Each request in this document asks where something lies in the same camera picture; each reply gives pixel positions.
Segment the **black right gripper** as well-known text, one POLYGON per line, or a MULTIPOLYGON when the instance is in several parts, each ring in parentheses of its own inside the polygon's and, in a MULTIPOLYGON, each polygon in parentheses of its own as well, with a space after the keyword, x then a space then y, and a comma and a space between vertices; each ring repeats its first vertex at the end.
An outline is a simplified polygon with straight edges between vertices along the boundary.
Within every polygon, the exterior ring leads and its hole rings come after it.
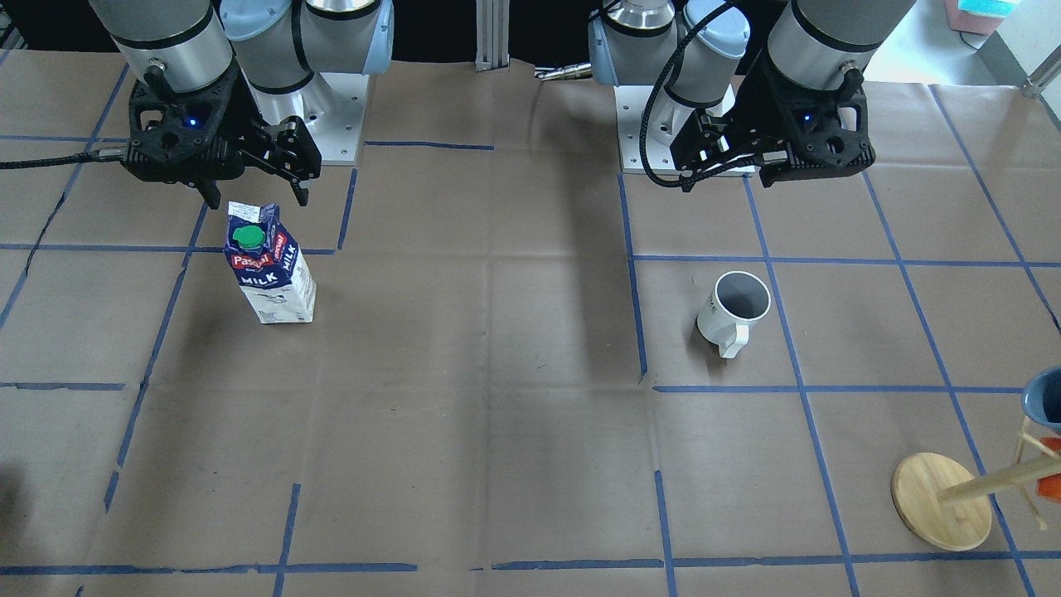
POLYGON ((218 180, 234 180, 247 160, 283 178, 299 206, 307 206, 308 186, 321 177, 321 151, 303 118, 259 126, 263 120, 238 68, 201 90, 169 99, 140 80, 128 100, 128 118, 125 169, 144 182, 197 185, 212 211, 222 201, 218 180))

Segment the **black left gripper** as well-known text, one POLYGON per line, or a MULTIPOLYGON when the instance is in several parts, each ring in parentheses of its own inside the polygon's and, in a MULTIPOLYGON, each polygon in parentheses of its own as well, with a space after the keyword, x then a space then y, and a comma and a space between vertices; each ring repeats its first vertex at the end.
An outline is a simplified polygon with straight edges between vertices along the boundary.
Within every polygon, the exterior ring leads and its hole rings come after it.
POLYGON ((854 62, 838 67, 841 82, 833 90, 810 90, 786 78, 767 52, 756 60, 755 75, 769 89, 765 113, 773 118, 758 131, 779 148, 759 153, 756 133, 744 131, 728 116, 693 109, 669 144, 683 192, 735 166, 758 166, 763 187, 771 187, 852 177, 874 165, 865 78, 854 62))

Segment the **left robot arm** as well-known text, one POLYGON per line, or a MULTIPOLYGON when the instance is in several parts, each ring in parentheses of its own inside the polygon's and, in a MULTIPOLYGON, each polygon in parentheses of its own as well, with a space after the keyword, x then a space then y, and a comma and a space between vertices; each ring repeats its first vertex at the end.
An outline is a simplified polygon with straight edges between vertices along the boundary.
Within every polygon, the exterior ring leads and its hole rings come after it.
POLYGON ((593 78, 647 85, 634 139, 653 185, 690 192, 737 166, 762 185, 872 166, 865 68, 910 1, 787 1, 765 41, 744 1, 603 1, 593 78))

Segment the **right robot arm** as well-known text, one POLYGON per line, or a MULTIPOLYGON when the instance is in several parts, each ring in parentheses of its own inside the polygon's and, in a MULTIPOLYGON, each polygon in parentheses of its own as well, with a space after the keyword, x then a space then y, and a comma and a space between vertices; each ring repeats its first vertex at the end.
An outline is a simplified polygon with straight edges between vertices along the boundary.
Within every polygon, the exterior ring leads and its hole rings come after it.
POLYGON ((218 209, 218 182, 247 166, 281 177, 299 205, 326 163, 355 158, 361 110, 330 76, 390 67, 390 1, 94 1, 136 76, 122 166, 185 185, 218 209))

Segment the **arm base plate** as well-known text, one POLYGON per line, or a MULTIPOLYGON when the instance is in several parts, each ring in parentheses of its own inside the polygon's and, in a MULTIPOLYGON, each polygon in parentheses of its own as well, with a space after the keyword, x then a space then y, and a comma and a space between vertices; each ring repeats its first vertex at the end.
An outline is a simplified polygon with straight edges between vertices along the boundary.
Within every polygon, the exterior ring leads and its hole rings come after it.
MULTIPOLYGON (((620 165, 626 174, 642 175, 643 160, 639 150, 641 117, 651 93, 649 85, 625 85, 615 87, 615 115, 618 115, 618 147, 620 165)), ((675 160, 671 156, 671 141, 686 124, 692 107, 678 104, 666 92, 661 91, 653 103, 653 116, 647 130, 647 158, 649 166, 660 177, 678 174, 675 160)))
POLYGON ((301 90, 274 95, 253 88, 251 94, 269 124, 302 117, 323 165, 355 166, 370 83, 371 76, 356 73, 316 73, 301 90))

